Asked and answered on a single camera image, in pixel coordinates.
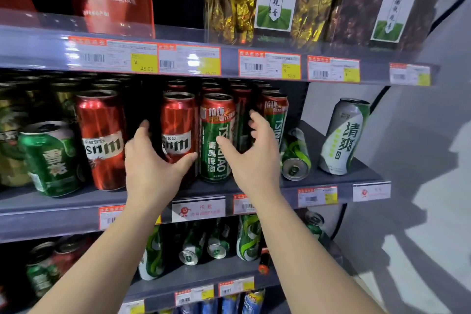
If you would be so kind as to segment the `white shelf sign red logo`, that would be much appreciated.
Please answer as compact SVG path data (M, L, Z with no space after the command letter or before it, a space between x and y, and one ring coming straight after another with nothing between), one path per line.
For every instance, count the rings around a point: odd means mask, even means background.
M353 202L364 202L390 198L391 189L391 181L353 184Z
M225 198L203 198L173 202L171 222L189 222L226 216Z

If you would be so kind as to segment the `green white swirl beer can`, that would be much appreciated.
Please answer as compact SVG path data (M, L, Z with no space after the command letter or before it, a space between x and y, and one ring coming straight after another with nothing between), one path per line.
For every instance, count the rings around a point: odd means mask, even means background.
M163 256L163 237L161 225L155 225L152 234L148 237L144 254L138 265L139 276L144 281L151 281L160 277L165 270Z
M299 127L289 130L281 143L281 173L292 181L305 179L311 169L311 160L303 131Z
M185 265L197 265L203 255L207 229L203 220L194 221L183 241L179 259Z
M321 237L325 233L324 224L325 219L324 217L319 214L318 212L314 211L306 211L304 215L304 222L306 227L308 227L309 231L318 239L321 240Z
M256 214L240 215L236 253L244 261L254 261L259 256L262 227Z
M207 242L207 253L213 259L222 259L230 255L233 239L233 226L225 217L216 219Z

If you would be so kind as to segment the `person's right hand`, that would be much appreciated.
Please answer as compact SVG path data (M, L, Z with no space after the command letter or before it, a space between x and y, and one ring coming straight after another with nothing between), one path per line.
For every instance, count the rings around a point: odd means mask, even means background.
M241 154L240 164L229 164L241 189L255 203L265 196L280 195L280 153L274 131L261 114L250 111L249 126L255 139L252 147Z

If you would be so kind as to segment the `blue beer can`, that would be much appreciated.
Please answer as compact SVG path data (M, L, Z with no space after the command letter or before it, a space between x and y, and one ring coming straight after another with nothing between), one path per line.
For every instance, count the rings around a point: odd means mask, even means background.
M221 297L221 314L239 314L240 294Z
M261 314L265 293L265 288L245 292L242 314Z

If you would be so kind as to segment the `green red beer can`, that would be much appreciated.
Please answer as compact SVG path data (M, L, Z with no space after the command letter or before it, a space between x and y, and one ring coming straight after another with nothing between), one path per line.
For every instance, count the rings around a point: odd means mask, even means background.
M200 177L209 183L227 180L231 168L220 149L218 136L233 142L236 108L232 96L225 93L207 93L200 107Z
M275 91L262 91L258 96L256 107L256 110L268 121L274 131L280 149L289 109L287 95Z

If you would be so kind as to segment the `row of red-topped cans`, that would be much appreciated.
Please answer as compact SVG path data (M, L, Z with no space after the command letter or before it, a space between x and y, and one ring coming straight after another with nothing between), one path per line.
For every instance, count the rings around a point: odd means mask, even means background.
M247 84L237 79L223 83L216 81L214 78L205 78L199 87L193 87L189 84L188 78L181 78L168 81L163 90L163 95L168 95L170 92L189 92L194 93L197 97L202 97L207 93L232 95L236 106L233 141L237 150L243 153L250 147L250 130L248 125L250 109L256 108L256 98L259 93L265 91L280 93L278 87L260 80L254 80Z

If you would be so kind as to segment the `clear plastic shelf guard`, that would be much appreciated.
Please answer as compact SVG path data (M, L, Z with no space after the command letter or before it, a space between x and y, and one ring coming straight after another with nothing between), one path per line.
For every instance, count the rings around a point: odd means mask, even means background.
M19 26L29 29L57 30L62 32L88 33L98 37L123 37L145 41L172 40L196 43L232 44L240 47L284 48L290 50L327 50L353 55L366 50L416 53L422 49L427 36L445 19L435 20L430 27L421 23L421 17L408 22L398 43L373 39L367 32L366 18L332 16L324 26L315 25L319 36L303 38L301 34L275 32L261 29L247 32L192 29L179 26L150 25L135 22L118 22L105 19L104 24L87 24L85 17L37 13L0 8L0 26Z

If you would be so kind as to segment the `person's right forearm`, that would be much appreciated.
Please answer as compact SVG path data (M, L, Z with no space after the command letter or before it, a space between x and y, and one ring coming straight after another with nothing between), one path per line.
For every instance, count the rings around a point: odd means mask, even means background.
M327 252L279 190L243 190L262 231L292 314L386 314Z

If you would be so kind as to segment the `person's left forearm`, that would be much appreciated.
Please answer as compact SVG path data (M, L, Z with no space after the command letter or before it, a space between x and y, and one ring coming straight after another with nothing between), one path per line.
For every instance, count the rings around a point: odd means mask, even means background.
M129 199L116 220L28 314L117 314L156 220L169 202Z

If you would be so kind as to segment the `person's left hand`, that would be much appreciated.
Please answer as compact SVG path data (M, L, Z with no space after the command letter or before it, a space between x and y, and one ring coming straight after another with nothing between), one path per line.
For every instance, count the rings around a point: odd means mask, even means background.
M154 150L149 121L144 120L125 146L126 211L161 214L179 191L182 179L175 179L172 164Z

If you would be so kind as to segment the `orange yellow price tag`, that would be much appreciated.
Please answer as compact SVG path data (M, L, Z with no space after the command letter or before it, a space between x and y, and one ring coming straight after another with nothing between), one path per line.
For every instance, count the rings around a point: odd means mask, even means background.
M338 204L337 186L298 189L298 208Z
M157 74L157 51L154 42L69 36L65 55L70 70Z
M219 297L235 295L255 289L255 277L249 276L236 280L222 281L218 284Z
M430 66L389 63L391 85L431 86Z
M360 83L360 61L308 55L308 80L311 82Z
M98 230L104 231L115 222L125 208L125 205L102 206L98 208Z
M220 77L221 48L157 43L158 72L163 75Z
M256 209L245 194L233 195L233 215L255 214Z
M117 314L145 314L144 299L123 303Z
M204 285L191 289L184 289L174 293L175 307L214 299L214 284Z
M301 80L299 54L239 49L238 56L239 77Z

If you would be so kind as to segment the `small red black can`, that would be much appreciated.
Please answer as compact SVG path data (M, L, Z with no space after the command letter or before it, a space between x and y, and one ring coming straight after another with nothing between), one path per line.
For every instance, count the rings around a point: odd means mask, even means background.
M263 247L260 255L260 262L258 266L259 273L262 275L268 275L270 272L270 266L272 258L267 247Z

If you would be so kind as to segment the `tall white green beer can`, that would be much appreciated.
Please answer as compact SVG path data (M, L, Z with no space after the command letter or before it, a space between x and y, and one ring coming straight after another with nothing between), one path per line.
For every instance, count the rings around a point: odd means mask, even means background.
M370 115L371 104L355 98L340 98L334 106L326 139L318 162L320 169L333 175L350 170L356 146Z

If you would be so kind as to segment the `green beer can white print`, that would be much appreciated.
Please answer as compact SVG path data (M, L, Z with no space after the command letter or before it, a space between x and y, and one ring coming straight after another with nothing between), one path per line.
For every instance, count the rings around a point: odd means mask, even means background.
M55 242L46 241L33 247L27 256L26 275L37 298L42 298L59 280L54 261Z
M64 121L29 124L19 132L28 175L43 196L56 198L82 187L74 132Z

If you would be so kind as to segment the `row of gold green cans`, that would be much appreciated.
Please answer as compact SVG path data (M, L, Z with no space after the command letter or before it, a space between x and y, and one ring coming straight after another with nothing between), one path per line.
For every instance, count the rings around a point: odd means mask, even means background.
M63 121L55 114L49 114L48 102L34 109L34 101L27 94L27 86L32 84L33 91L41 92L36 83L41 84L40 78L26 78L25 83L6 81L0 82L0 184L6 187L20 187L32 182L28 175L25 153L19 145L19 132L29 124L44 121ZM77 156L81 165L83 184L86 178L82 169L82 159L78 144L78 133L68 124L74 132Z

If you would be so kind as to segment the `red beer can white band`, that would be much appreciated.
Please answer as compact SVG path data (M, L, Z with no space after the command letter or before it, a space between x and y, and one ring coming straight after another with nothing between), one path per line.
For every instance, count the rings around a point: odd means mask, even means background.
M76 113L95 186L103 191L124 188L127 127L120 94L81 91L76 95Z
M189 92L167 92L161 107L162 151L169 163L199 153L198 106Z

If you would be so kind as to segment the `dark red tea packets bag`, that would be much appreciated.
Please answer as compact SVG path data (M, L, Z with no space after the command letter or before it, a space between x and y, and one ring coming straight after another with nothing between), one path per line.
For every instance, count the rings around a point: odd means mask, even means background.
M325 43L415 53L430 31L438 0L333 0Z

